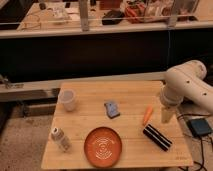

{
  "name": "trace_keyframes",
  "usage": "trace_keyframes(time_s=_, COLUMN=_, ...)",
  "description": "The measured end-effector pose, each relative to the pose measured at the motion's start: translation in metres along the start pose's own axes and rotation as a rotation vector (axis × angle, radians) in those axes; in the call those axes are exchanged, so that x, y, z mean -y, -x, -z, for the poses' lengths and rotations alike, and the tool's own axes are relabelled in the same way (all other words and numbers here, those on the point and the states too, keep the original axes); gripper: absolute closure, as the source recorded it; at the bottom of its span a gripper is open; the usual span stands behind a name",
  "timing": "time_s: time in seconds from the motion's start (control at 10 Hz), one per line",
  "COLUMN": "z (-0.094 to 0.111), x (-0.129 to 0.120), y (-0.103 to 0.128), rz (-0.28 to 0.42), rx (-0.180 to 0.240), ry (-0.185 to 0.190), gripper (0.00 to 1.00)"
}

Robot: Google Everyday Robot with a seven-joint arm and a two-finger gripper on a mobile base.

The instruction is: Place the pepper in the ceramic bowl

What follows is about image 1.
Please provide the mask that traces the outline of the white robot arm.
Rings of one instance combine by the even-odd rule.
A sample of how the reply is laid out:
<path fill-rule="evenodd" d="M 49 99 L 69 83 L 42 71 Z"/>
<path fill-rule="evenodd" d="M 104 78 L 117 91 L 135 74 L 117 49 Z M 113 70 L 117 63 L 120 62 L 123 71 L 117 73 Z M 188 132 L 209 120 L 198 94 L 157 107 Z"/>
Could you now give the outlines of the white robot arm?
<path fill-rule="evenodd" d="M 162 123 L 170 122 L 185 98 L 213 114 L 213 86 L 203 81 L 206 74 L 206 66 L 199 60 L 173 66 L 164 73 L 165 85 L 159 94 Z"/>

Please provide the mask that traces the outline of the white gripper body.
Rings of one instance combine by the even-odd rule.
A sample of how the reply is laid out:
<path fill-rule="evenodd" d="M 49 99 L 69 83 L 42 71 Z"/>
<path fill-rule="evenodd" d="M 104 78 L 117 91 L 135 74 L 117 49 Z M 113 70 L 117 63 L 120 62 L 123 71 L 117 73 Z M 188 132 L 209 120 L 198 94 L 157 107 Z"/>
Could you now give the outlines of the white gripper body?
<path fill-rule="evenodd" d="M 170 87 L 163 87 L 161 89 L 159 99 L 166 107 L 178 106 L 182 102 L 182 96 Z"/>

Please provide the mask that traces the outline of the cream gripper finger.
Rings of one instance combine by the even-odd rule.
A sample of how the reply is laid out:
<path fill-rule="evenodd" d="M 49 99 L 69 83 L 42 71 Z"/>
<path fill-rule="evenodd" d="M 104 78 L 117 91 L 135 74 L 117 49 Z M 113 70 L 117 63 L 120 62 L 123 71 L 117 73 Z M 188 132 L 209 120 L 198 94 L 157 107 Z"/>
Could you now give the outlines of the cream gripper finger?
<path fill-rule="evenodd" d="M 176 112 L 175 107 L 163 107 L 161 121 L 163 123 L 169 123 L 175 112 Z"/>

